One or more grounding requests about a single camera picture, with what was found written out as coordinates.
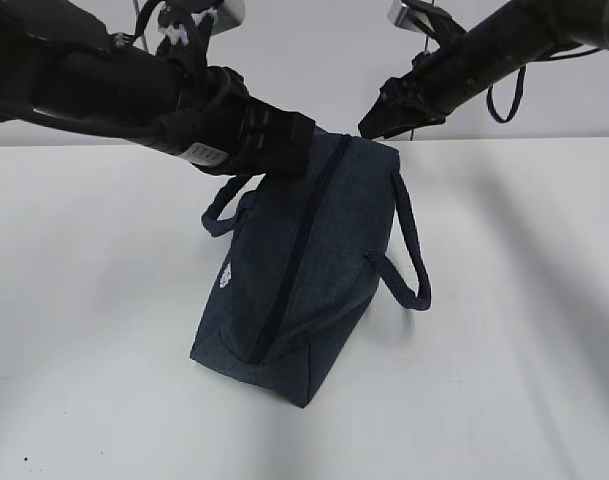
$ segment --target navy blue bag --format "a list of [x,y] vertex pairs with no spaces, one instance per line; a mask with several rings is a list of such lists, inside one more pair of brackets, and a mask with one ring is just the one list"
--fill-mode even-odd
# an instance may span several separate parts
[[[234,233],[191,358],[305,407],[380,278],[403,307],[427,310],[431,286],[399,170],[393,148],[318,130],[304,177],[266,176],[221,221],[251,177],[232,178],[202,218],[214,237]],[[396,210],[417,294],[385,256]]]

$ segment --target black cable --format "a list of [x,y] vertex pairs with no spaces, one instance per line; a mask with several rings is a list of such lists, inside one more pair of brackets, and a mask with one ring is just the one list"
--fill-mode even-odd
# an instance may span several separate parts
[[[139,0],[133,0],[133,7],[135,7],[135,19],[137,21],[137,19],[140,17],[140,13],[142,13]],[[144,47],[144,51],[146,53],[150,53],[148,50],[148,42],[146,41],[145,33],[142,34],[142,46]]]
[[[431,2],[432,6],[435,6],[435,0],[432,0]],[[424,42],[424,51],[427,52],[428,51],[428,41],[429,41],[429,36],[428,34],[426,35],[426,40]],[[415,140],[415,129],[411,130],[411,142]]]
[[10,117],[13,120],[23,120],[28,123],[42,127],[54,128],[70,133],[90,135],[105,138],[147,138],[156,137],[162,133],[161,127],[118,127],[105,126],[93,123],[74,122],[57,117],[51,117],[43,113],[35,112],[28,108],[18,107],[10,102],[0,100],[0,115]]
[[601,52],[601,48],[592,48],[591,50],[587,50],[585,52],[580,53],[571,53],[569,55],[558,55],[556,57],[545,57],[536,60],[536,62],[557,62],[560,60],[572,60],[574,58],[583,58],[588,57],[589,55],[595,55],[596,53]]
[[419,20],[414,20],[413,25],[415,25],[422,33],[424,33],[427,36],[427,38],[428,37],[433,38],[435,36],[435,32],[433,30],[431,30],[429,27],[427,27],[426,24],[424,24],[424,22],[421,22]]
[[142,8],[142,11],[137,16],[137,22],[135,23],[135,33],[133,35],[125,35],[124,38],[128,42],[128,46],[133,46],[133,44],[144,35],[146,31],[146,27],[148,26],[148,22],[151,20],[151,16],[155,11],[155,8],[162,3],[163,0],[147,0]]
[[522,98],[524,97],[524,80],[526,79],[526,65],[520,68],[520,73],[517,76],[517,84],[515,85],[515,98],[513,99],[513,105],[511,106],[511,111],[508,114],[508,117],[502,118],[497,110],[495,109],[495,102],[493,101],[493,86],[488,89],[488,94],[486,95],[486,105],[488,107],[488,111],[491,116],[498,123],[509,123],[511,120],[515,118],[518,110],[520,109],[520,104],[522,103]]
[[559,44],[550,49],[548,52],[542,54],[537,60],[546,60],[547,58],[551,58],[553,55],[557,55],[558,53],[565,53],[570,52],[572,50],[577,50],[581,46],[582,44],[577,42]]
[[195,62],[193,65],[189,65],[192,70],[191,73],[193,74],[195,107],[198,110],[201,110],[202,108],[206,108],[205,103],[207,96],[206,72],[208,68],[208,61],[206,58],[206,46],[204,45],[204,42],[202,42],[200,30],[195,24],[193,17],[183,8],[177,9],[176,15],[178,16],[179,22],[184,26],[184,30],[186,30],[188,35],[188,51],[192,57],[191,60]]

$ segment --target dark zipper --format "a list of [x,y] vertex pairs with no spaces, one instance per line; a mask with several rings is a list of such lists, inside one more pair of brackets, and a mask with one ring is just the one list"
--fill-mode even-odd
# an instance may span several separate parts
[[317,177],[315,186],[313,187],[313,193],[308,201],[306,211],[302,217],[302,223],[299,231],[297,232],[297,237],[295,238],[293,250],[291,251],[291,255],[288,259],[284,277],[282,277],[280,289],[277,292],[277,298],[275,303],[273,303],[273,307],[268,315],[268,319],[262,327],[262,331],[260,332],[255,345],[253,346],[253,350],[251,351],[251,355],[248,360],[249,363],[261,362],[277,337],[277,332],[279,331],[284,319],[284,314],[286,313],[291,293],[293,292],[293,287],[295,286],[297,273],[299,272],[306,247],[308,246],[308,242],[311,237],[311,231],[313,230],[313,226],[315,224],[315,218],[317,217],[320,206],[324,201],[326,192],[331,185],[331,180],[333,180],[333,177],[337,173],[337,169],[342,163],[342,159],[346,155],[352,140],[353,139],[350,135],[344,135],[339,140],[339,143],[333,150],[333,153],[331,153],[326,161],[326,165],[324,165],[324,168]]

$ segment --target white wall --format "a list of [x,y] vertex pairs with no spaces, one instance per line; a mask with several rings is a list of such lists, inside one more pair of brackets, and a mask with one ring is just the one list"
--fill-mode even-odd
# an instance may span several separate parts
[[[75,0],[110,31],[133,29],[131,0]],[[504,0],[438,4],[470,28]],[[423,38],[392,27],[391,0],[247,0],[245,24],[213,40],[210,61],[230,65],[251,92],[284,109],[302,111],[335,131],[357,132],[381,84],[410,68]],[[156,45],[159,36],[151,29]],[[496,89],[507,111],[514,79]],[[533,65],[515,121],[500,126],[483,98],[462,107],[447,125],[419,131],[418,139],[609,136],[609,53],[584,60]],[[0,126],[0,145],[108,143],[14,122]]]

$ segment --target strap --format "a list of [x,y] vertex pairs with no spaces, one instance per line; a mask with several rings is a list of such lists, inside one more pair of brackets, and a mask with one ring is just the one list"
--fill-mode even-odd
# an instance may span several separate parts
[[239,219],[246,210],[250,210],[255,206],[257,192],[247,192],[241,198],[237,205],[235,216],[227,220],[219,220],[220,215],[231,203],[235,196],[244,188],[244,186],[253,178],[250,175],[240,175],[231,178],[224,187],[217,193],[212,205],[208,207],[204,215],[202,215],[202,225],[213,236],[218,238],[231,232],[237,226]]
[[511,111],[508,114],[508,117],[502,118],[495,108],[495,101],[493,100],[493,85],[491,85],[488,89],[488,93],[486,94],[486,106],[488,107],[488,111],[491,114],[491,117],[497,123],[510,123],[517,115],[517,112],[520,109],[520,104],[522,103],[522,98],[524,98],[524,80],[526,79],[526,65],[520,68],[520,73],[517,75],[517,84],[515,85],[515,98],[513,99],[513,105],[511,105]]
[[148,22],[151,20],[151,16],[155,11],[155,7],[157,7],[160,3],[162,3],[162,0],[148,0],[146,4],[144,4],[140,14],[137,16],[135,33],[133,35],[129,35],[129,45],[133,45],[137,39],[144,35]]
[[431,282],[422,260],[411,199],[399,172],[395,172],[393,175],[393,186],[395,187],[397,215],[402,227],[402,233],[404,234],[404,241],[419,280],[418,293],[416,294],[408,287],[386,255],[375,250],[369,250],[366,253],[366,258],[370,260],[377,273],[384,280],[384,283],[402,307],[407,310],[425,311],[431,307]]

